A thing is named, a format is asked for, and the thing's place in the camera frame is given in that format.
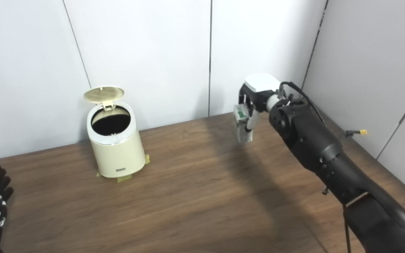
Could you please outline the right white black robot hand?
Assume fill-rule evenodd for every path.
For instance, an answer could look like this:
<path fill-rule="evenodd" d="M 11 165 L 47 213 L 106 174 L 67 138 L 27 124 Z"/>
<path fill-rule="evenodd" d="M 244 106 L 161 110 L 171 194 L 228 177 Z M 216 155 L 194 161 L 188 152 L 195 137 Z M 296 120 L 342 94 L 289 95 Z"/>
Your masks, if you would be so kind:
<path fill-rule="evenodd" d="M 259 115 L 269 113 L 285 95 L 281 82 L 270 74 L 259 73 L 246 77 L 238 93 L 238 104 L 246 109 L 246 132 L 252 132 Z"/>

